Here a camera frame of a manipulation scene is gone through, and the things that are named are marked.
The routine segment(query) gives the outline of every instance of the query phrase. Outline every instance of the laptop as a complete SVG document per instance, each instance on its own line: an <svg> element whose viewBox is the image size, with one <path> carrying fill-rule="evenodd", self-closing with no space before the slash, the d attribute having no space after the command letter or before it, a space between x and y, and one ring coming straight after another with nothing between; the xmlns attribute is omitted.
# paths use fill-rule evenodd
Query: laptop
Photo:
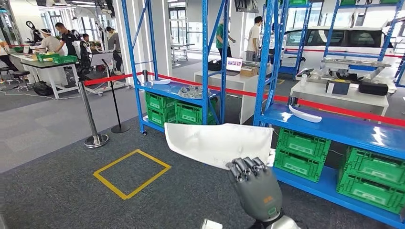
<svg viewBox="0 0 405 229"><path fill-rule="evenodd" d="M240 73L242 68L242 58L226 58L226 75L235 76Z"/></svg>

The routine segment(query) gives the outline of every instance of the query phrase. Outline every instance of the orange logo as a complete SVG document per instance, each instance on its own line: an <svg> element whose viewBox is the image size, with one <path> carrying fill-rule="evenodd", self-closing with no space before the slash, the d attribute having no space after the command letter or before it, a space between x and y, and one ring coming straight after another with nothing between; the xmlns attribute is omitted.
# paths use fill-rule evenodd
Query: orange logo
<svg viewBox="0 0 405 229"><path fill-rule="evenodd" d="M270 201L272 201L273 200L273 197L272 196L268 196L268 197L266 197L266 198L264 198L263 199L263 203L268 203L268 202L270 202Z"/></svg>

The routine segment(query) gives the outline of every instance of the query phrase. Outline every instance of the man in green shirt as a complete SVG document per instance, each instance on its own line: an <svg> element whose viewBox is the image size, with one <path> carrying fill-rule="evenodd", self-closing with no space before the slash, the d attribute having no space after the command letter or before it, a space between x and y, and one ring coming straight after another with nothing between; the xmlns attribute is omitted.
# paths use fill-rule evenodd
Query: man in green shirt
<svg viewBox="0 0 405 229"><path fill-rule="evenodd" d="M220 56L221 56L221 59L222 59L222 47L223 47L223 45L224 45L224 41L223 41L223 38L224 37L224 20L222 19L222 21L219 23L219 25L218 25L218 27L217 27L217 29L216 29L216 48L218 49L218 51L219 51L219 54L220 54ZM233 39L231 36L229 36L228 35L228 38L233 42L233 43L235 43L236 42L236 40L235 39ZM231 47L229 46L229 43L228 43L228 51L227 51L227 55L226 55L227 57L232 57L232 53L231 53Z"/></svg>

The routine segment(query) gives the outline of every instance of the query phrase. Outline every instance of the robotic hand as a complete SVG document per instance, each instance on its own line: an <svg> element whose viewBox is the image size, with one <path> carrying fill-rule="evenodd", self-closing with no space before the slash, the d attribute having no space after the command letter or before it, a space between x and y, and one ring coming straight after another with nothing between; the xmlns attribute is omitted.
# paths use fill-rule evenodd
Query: robotic hand
<svg viewBox="0 0 405 229"><path fill-rule="evenodd" d="M270 167L258 157L237 158L226 166L244 211L256 219L250 229L301 229L284 215L280 186Z"/></svg>

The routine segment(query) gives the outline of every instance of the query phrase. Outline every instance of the white car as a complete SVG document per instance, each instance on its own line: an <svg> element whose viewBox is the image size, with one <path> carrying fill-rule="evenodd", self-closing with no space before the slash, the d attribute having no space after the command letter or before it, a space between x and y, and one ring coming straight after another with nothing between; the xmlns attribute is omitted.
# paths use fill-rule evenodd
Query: white car
<svg viewBox="0 0 405 229"><path fill-rule="evenodd" d="M323 59L326 41L329 33L329 27L309 27L307 36L305 38L305 46L301 59L300 70L304 68L320 68L320 62ZM301 38L301 29L287 31L286 52L283 56L283 66L294 66L296 61L295 54L288 54L296 52L299 47ZM334 27L332 39L329 46L330 52L354 52L359 54L376 54L381 51L385 35L381 29L378 28L365 28L365 27ZM329 58L337 59L352 59L352 60L368 60L376 61L376 58L363 58L363 57L343 57L327 55ZM380 75L393 77L396 73L398 64L401 61L401 54L394 54L392 44L388 45L385 52L383 62L392 65L390 68L384 69ZM366 71L351 70L353 73L367 74Z"/></svg>

